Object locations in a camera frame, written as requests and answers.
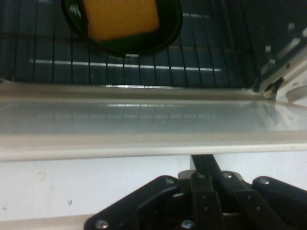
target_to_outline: wire rack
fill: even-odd
[[[237,1],[181,0],[176,41],[152,56],[109,56],[68,26],[60,0],[0,2],[0,76],[105,86],[247,88],[253,52]]]

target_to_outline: white surface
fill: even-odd
[[[249,183],[271,176],[307,190],[307,152],[218,154],[222,170]],[[0,163],[0,221],[96,213],[160,175],[177,176],[190,156]]]
[[[284,102],[294,102],[307,106],[306,97],[296,95],[295,99],[288,92],[307,85],[307,59],[295,67],[291,72],[283,76],[284,82],[277,91],[276,99]]]
[[[83,225],[90,215],[61,218],[38,218],[26,220],[0,221],[4,230],[84,230]]]
[[[189,156],[0,162],[0,221],[96,213]]]
[[[0,161],[307,150],[306,115],[267,100],[6,99]]]

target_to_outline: yellow sponge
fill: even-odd
[[[83,0],[88,35],[97,42],[159,28],[156,0]]]

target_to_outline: green bowl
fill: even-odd
[[[154,32],[127,36],[104,42],[88,37],[87,19],[81,0],[62,0],[64,15],[73,30],[82,38],[98,45],[106,53],[115,56],[126,54],[152,54],[169,46],[179,35],[182,26],[182,9],[178,0],[156,0],[160,28]]]

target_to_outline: sponge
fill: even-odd
[[[82,0],[88,35],[97,42],[159,28],[156,0]]]

